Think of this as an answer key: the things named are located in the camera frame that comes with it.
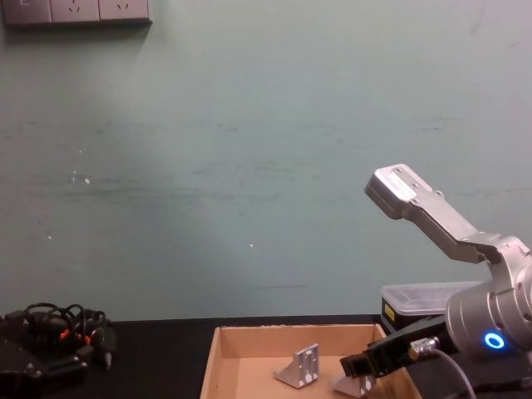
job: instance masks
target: plastic storage box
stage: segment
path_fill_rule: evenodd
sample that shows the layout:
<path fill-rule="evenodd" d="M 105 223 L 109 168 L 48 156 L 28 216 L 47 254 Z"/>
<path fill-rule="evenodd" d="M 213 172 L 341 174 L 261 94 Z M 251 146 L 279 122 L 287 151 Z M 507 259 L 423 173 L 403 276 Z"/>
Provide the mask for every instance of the plastic storage box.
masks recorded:
<path fill-rule="evenodd" d="M 382 324 L 389 332 L 394 332 L 422 318 L 439 316 L 445 313 L 451 295 L 480 283 L 385 285 L 381 290 Z"/>

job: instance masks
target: metal bracket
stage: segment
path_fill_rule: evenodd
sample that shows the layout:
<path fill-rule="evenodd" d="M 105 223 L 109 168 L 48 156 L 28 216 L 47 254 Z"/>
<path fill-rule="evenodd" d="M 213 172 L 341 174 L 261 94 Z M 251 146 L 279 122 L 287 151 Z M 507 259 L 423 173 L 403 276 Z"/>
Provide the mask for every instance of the metal bracket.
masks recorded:
<path fill-rule="evenodd" d="M 348 397 L 361 399 L 377 384 L 377 379 L 373 376 L 351 378 L 341 375 L 332 383 L 332 389 L 343 393 Z"/>
<path fill-rule="evenodd" d="M 273 376 L 296 389 L 312 384 L 319 376 L 318 345 L 295 352 L 292 362 L 280 372 L 273 372 Z"/>

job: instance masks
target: wall stain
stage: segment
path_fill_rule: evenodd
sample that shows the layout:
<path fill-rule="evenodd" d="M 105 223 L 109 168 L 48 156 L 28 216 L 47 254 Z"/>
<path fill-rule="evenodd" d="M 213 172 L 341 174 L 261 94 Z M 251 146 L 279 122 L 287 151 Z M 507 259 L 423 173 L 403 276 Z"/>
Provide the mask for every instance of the wall stain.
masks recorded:
<path fill-rule="evenodd" d="M 290 288 L 306 288 L 306 285 L 303 284 L 294 284 L 294 285 L 259 285 L 255 287 L 249 287 L 249 289 L 290 289 Z"/>

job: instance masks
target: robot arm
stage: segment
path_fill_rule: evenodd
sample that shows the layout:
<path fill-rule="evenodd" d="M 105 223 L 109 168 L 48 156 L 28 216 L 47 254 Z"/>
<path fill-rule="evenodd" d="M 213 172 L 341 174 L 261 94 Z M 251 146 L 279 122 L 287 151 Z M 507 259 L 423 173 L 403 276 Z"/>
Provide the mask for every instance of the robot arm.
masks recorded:
<path fill-rule="evenodd" d="M 413 222 L 449 258 L 486 261 L 492 279 L 453 295 L 439 324 L 417 323 L 344 359 L 347 375 L 367 369 L 381 377 L 409 364 L 405 349 L 420 337 L 436 337 L 446 342 L 444 352 L 457 348 L 477 359 L 532 351 L 532 256 L 519 239 L 478 231 L 406 165 L 377 170 L 366 193 L 388 217 Z"/>

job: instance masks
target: yellow label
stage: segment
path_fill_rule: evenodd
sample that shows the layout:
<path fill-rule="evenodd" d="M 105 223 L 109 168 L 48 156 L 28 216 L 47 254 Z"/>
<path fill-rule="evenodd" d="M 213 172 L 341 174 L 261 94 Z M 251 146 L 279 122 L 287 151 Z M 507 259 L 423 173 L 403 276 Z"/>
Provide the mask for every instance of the yellow label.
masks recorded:
<path fill-rule="evenodd" d="M 393 312 L 392 308 L 388 306 L 387 303 L 384 304 L 384 313 L 392 320 L 393 322 L 396 321 L 396 314 Z"/>

